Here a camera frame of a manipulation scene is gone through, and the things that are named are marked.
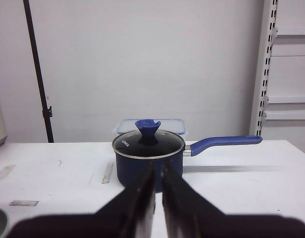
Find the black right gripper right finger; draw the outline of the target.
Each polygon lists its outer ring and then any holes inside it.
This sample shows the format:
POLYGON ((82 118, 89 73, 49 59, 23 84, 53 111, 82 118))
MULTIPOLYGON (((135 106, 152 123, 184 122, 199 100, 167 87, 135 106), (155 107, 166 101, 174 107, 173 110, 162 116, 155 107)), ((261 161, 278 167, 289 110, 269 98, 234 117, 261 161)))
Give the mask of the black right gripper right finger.
POLYGON ((225 214, 197 193, 166 162, 162 168, 162 204, 170 238, 221 238, 225 214))

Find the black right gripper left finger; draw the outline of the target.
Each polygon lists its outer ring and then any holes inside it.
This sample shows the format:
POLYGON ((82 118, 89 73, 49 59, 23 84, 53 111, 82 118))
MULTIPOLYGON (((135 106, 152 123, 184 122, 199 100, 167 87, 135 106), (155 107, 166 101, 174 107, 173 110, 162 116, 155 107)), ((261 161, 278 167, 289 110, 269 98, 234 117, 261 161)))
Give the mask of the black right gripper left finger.
POLYGON ((145 166, 124 190, 95 213, 101 238, 149 238, 155 212, 155 170, 145 166))

